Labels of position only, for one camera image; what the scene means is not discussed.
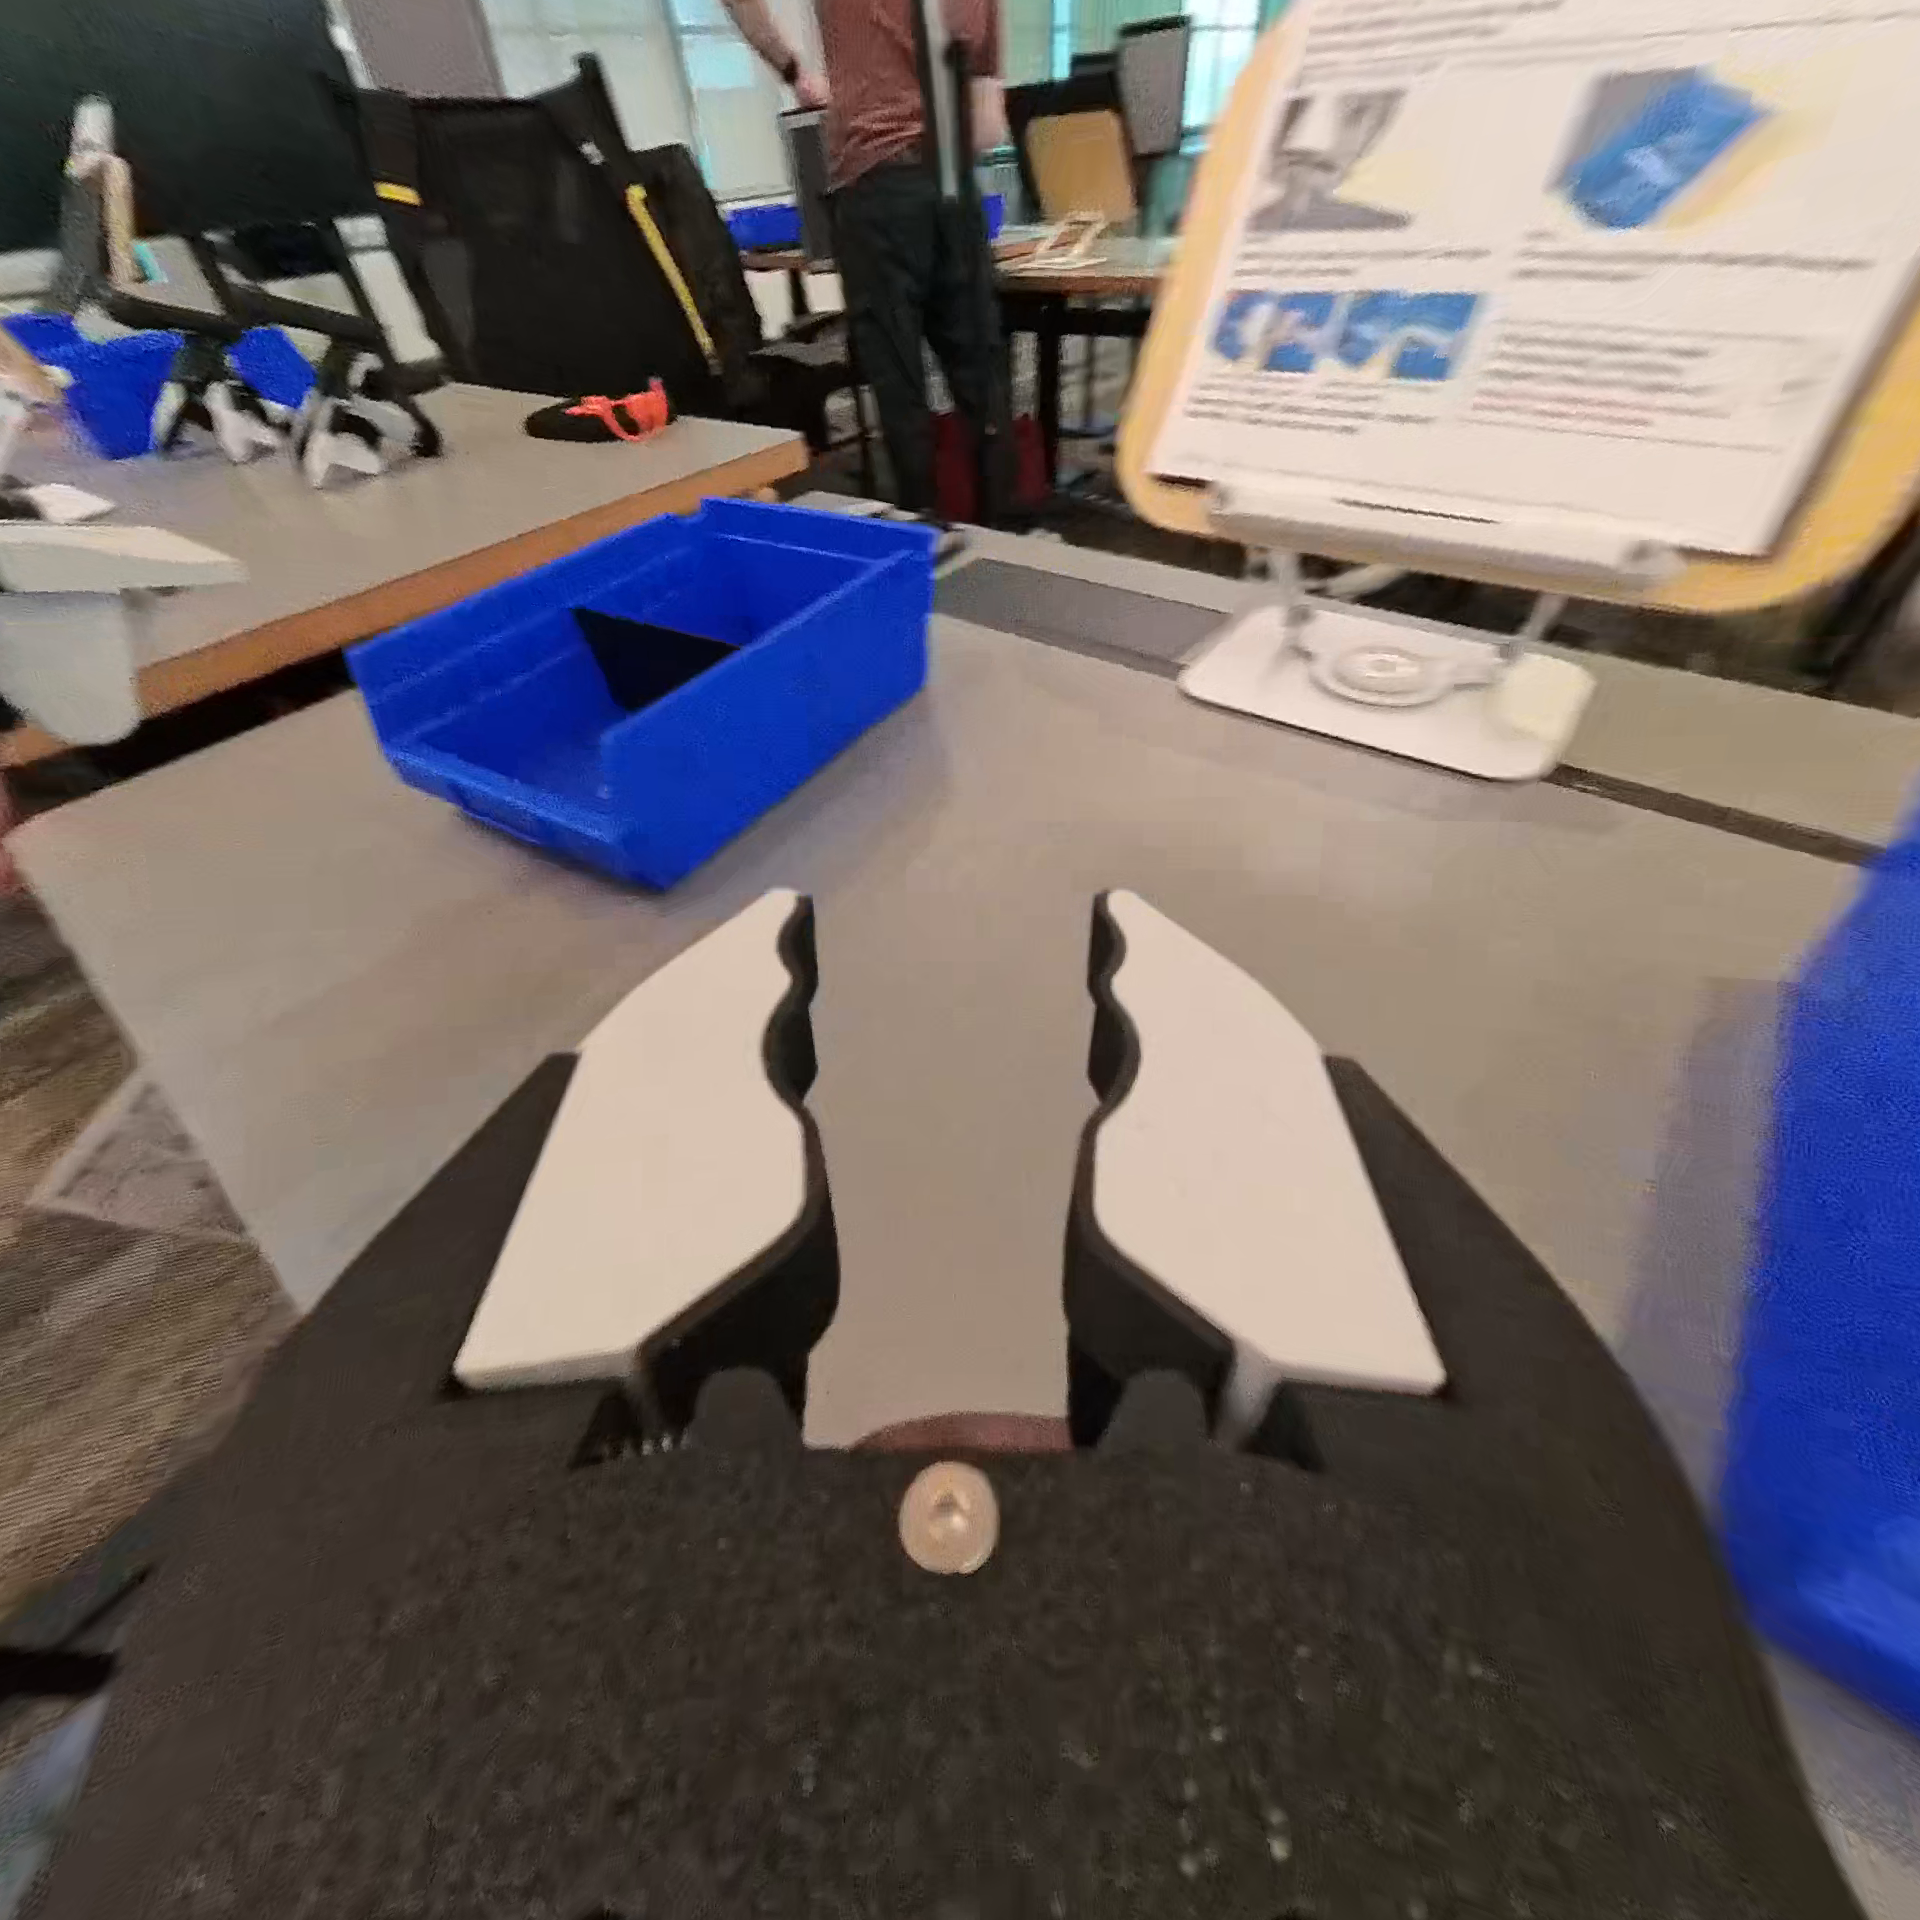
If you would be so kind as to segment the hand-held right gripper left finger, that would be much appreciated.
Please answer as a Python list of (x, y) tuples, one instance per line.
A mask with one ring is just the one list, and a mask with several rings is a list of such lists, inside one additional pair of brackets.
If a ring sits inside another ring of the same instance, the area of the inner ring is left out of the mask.
[(649, 1437), (709, 1380), (761, 1374), (803, 1420), (839, 1303), (817, 1077), (814, 911), (769, 888), (580, 1043), (450, 1377), (610, 1384)]

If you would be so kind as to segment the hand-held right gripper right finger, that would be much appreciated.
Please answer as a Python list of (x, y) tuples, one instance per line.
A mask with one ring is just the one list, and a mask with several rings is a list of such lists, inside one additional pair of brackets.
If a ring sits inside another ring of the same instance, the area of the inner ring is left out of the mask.
[(1447, 1380), (1340, 1103), (1283, 1000), (1144, 897), (1087, 928), (1094, 1096), (1067, 1198), (1067, 1431), (1143, 1374), (1247, 1450), (1293, 1388), (1431, 1401)]

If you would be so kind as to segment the blue plastic parts bin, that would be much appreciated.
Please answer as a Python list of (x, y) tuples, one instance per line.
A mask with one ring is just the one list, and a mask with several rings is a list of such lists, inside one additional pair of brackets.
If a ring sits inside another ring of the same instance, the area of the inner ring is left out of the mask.
[[(347, 648), (404, 786), (549, 857), (673, 888), (926, 686), (939, 533), (703, 500)], [(623, 716), (574, 610), (740, 651)]]
[(1719, 1531), (1757, 1628), (1917, 1727), (1917, 814), (1783, 998)]

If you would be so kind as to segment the black and white device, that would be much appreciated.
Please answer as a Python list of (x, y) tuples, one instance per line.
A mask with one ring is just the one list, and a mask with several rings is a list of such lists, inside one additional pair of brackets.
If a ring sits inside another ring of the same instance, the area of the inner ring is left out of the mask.
[(150, 413), (150, 451), (177, 454), (194, 434), (227, 463), (249, 467), (281, 450), (284, 421), (234, 371), (174, 371)]
[(443, 433), (417, 396), (373, 367), (363, 380), (317, 378), (291, 427), (291, 457), (317, 491), (340, 477), (383, 477), (394, 457), (440, 460)]

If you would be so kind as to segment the grey table with wooden edge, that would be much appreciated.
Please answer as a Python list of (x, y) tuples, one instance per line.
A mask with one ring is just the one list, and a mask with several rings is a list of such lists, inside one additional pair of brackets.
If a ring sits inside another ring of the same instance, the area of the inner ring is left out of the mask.
[(433, 460), (314, 488), (296, 463), (230, 467), (217, 451), (109, 463), (33, 437), (31, 477), (103, 494), (96, 533), (150, 526), (230, 558), (237, 583), (146, 594), (131, 610), (131, 667), (109, 667), (103, 724), (80, 736), (21, 727), (3, 764), (127, 741), (164, 716), (303, 671), (414, 617), (539, 563), (709, 498), (759, 494), (800, 477), (797, 433), (681, 417), (643, 443), (541, 443), (523, 434), (537, 397), (444, 387), (427, 396)]

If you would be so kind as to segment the white document stand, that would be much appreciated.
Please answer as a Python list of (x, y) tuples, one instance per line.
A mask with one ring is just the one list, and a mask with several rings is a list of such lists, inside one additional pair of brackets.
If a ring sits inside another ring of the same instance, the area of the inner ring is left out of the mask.
[[(1553, 773), (1593, 696), (1580, 663), (1537, 651), (1570, 588), (1659, 588), (1683, 554), (1630, 524), (1406, 491), (1211, 483), (1216, 533), (1264, 550), (1264, 597), (1176, 676), (1196, 707), (1494, 784)], [(1361, 610), (1409, 573), (1513, 576), (1509, 634)]]

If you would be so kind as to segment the black bin divider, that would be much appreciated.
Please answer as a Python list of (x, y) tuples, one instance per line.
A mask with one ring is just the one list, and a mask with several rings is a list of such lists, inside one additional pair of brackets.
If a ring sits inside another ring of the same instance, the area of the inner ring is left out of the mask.
[(740, 651), (727, 641), (586, 606), (574, 610), (571, 617), (607, 700), (623, 716), (660, 707)]

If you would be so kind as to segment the printed instruction sheet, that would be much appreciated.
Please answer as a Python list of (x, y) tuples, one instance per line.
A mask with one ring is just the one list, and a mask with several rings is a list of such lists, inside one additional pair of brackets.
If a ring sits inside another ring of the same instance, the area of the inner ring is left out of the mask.
[(1913, 4), (1293, 4), (1144, 470), (1763, 554), (1917, 303)]

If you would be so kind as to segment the instruction sheet on stand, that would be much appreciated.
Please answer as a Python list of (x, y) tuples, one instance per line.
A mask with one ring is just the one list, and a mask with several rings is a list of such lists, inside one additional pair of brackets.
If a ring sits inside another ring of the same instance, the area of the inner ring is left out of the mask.
[(1184, 220), (1160, 276), (1130, 400), (1120, 417), (1117, 473), (1129, 506), (1163, 533), (1234, 540), (1340, 563), (1383, 563), (1500, 588), (1567, 594), (1609, 606), (1683, 614), (1760, 611), (1853, 577), (1917, 511), (1917, 318), (1884, 348), (1867, 388), (1836, 430), (1773, 550), (1760, 558), (1671, 551), (1661, 577), (1606, 576), (1547, 547), (1547, 533), (1520, 526), (1520, 547), (1487, 544), (1483, 528), (1441, 528), (1424, 518), (1373, 516), (1321, 524), (1276, 506), (1231, 516), (1203, 486), (1150, 473), (1153, 443), (1174, 417), (1184, 351), (1199, 343), (1209, 283), (1226, 253), (1234, 194), (1251, 180), (1264, 88), (1303, 34), (1293, 14), (1267, 27), (1196, 160)]

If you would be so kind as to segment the black chair with tan back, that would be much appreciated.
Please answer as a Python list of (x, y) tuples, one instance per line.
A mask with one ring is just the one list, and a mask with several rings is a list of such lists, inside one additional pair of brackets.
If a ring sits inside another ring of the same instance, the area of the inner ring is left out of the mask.
[(1003, 96), (1019, 187), (1040, 220), (1140, 228), (1157, 170), (1184, 144), (1190, 18), (1124, 24), (1107, 50), (1071, 56), (1059, 81)]

